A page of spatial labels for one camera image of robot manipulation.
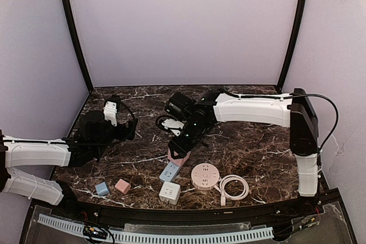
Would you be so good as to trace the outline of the pink cube socket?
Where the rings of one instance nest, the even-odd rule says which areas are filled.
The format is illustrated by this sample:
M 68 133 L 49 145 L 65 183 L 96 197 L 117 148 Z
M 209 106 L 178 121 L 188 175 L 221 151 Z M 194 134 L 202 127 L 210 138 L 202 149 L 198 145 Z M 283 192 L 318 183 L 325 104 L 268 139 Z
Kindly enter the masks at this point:
M 185 162 L 189 159 L 189 157 L 190 157 L 190 152 L 188 152 L 184 158 L 173 159 L 170 149 L 168 150 L 168 160 L 173 162 L 177 166 L 183 166 L 185 164 Z

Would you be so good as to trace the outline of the small pink plug adapter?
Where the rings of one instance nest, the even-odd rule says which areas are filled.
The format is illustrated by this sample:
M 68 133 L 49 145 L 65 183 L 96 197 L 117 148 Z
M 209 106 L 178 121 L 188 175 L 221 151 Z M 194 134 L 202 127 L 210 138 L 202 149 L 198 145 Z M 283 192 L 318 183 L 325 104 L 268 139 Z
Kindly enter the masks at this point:
M 114 185 L 114 188 L 125 195 L 131 189 L 131 184 L 123 179 L 119 179 Z

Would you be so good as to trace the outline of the light blue power strip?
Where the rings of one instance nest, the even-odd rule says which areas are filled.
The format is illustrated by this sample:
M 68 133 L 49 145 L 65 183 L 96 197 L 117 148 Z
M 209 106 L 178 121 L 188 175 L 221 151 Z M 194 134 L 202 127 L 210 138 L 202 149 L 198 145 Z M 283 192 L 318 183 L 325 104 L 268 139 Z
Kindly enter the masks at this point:
M 172 182 L 179 173 L 180 169 L 181 167 L 179 165 L 170 161 L 160 174 L 159 176 L 160 181 Z

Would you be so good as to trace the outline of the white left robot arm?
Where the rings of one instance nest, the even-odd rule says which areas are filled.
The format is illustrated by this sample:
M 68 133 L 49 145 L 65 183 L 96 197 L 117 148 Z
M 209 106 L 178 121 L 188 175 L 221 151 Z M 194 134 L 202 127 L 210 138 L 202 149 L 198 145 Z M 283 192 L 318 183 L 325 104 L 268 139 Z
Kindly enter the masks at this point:
M 38 141 L 1 136 L 1 191 L 37 199 L 51 205 L 74 203 L 66 182 L 50 181 L 19 170 L 20 166 L 81 167 L 100 161 L 108 146 L 134 139 L 138 119 L 120 124 L 101 111 L 90 111 L 79 121 L 72 138 Z

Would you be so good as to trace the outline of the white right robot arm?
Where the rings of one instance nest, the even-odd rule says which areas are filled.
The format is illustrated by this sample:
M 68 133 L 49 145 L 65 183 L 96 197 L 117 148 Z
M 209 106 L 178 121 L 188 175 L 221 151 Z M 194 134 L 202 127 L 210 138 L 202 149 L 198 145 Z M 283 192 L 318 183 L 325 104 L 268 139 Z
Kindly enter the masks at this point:
M 318 192 L 320 153 L 318 118 L 310 102 L 312 94 L 303 89 L 278 95 L 233 94 L 224 89 L 208 91 L 196 101 L 176 92 L 165 111 L 184 122 L 178 136 L 169 143 L 168 155 L 184 159 L 219 122 L 266 123 L 290 129 L 290 150 L 295 155 L 299 195 L 314 197 Z

